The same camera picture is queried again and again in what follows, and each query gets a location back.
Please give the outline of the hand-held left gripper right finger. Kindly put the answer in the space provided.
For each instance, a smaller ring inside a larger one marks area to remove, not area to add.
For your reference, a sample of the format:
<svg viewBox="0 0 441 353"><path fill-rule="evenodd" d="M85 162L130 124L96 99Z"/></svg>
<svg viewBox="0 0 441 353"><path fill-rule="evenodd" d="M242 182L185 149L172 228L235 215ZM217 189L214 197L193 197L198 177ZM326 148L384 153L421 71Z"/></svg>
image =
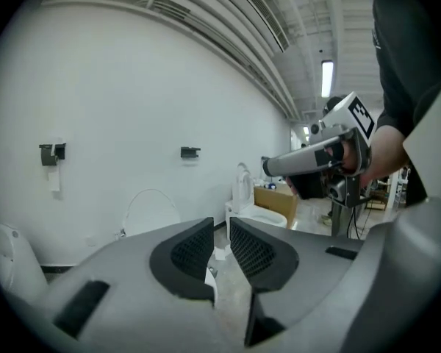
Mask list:
<svg viewBox="0 0 441 353"><path fill-rule="evenodd" d="M232 253L251 286L244 345L255 352L338 352L355 307L340 286L361 243L247 218L230 222Z"/></svg>

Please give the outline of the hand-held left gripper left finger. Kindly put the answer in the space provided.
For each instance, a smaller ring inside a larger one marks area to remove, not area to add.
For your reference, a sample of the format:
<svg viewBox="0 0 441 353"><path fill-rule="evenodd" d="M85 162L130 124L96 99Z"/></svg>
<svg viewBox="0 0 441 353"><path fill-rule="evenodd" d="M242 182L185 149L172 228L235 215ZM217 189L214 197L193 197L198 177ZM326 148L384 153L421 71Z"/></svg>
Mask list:
<svg viewBox="0 0 441 353"><path fill-rule="evenodd" d="M213 220L117 240L54 282L40 303L59 352L238 352L205 282Z"/></svg>

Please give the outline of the person's right hand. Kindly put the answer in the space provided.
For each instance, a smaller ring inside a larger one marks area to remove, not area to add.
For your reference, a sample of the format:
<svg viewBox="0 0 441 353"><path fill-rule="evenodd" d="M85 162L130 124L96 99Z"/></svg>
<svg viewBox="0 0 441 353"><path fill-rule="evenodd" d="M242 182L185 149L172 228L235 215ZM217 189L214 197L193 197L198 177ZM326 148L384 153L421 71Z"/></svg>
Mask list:
<svg viewBox="0 0 441 353"><path fill-rule="evenodd" d="M338 164L345 174L355 172L357 167L356 150L351 142L341 141L326 148L333 163Z"/></svg>

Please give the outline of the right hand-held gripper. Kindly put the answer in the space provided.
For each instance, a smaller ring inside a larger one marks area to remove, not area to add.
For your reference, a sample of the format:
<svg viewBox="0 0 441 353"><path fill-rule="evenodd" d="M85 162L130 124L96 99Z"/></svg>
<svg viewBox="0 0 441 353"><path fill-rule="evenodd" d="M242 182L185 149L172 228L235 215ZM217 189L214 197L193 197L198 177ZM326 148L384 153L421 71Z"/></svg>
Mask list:
<svg viewBox="0 0 441 353"><path fill-rule="evenodd" d="M286 177L291 191L302 200L323 199L326 193L333 202L347 208L363 203L360 175L371 163L375 121L358 95L352 92L327 108L310 129L312 145L266 159L262 164L265 174ZM344 143L356 155L351 170L344 167Z"/></svg>

